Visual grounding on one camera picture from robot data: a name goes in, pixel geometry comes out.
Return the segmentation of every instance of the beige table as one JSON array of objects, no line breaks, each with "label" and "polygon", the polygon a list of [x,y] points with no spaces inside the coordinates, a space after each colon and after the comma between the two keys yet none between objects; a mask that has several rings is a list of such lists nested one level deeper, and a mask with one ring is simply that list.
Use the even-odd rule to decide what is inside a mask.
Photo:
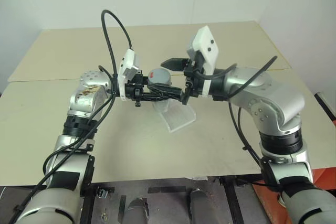
[{"label": "beige table", "polygon": [[[134,48],[142,56],[144,72],[169,57],[186,57],[185,44],[200,26],[129,28]],[[260,67],[270,56],[279,55],[253,22],[212,24],[212,31],[223,52],[218,67],[234,62]],[[116,29],[111,32],[120,58],[126,47],[124,37],[118,36]],[[10,80],[15,82],[0,99],[0,185],[38,182],[43,161],[62,131],[70,95],[78,85],[78,80],[60,79],[77,79],[97,64],[110,66],[100,29],[54,30],[40,35],[12,75]],[[283,57],[269,72],[305,95],[302,130],[312,168],[336,166],[335,128],[312,94]],[[174,76],[172,81],[184,87],[182,76]],[[190,104],[196,111],[196,122],[169,133],[152,104],[143,102],[135,108],[134,102],[117,99],[95,137],[93,182],[258,173],[252,158],[241,149],[227,104],[202,98],[191,98]],[[251,145],[260,153],[258,132],[246,113],[242,125]]]}]

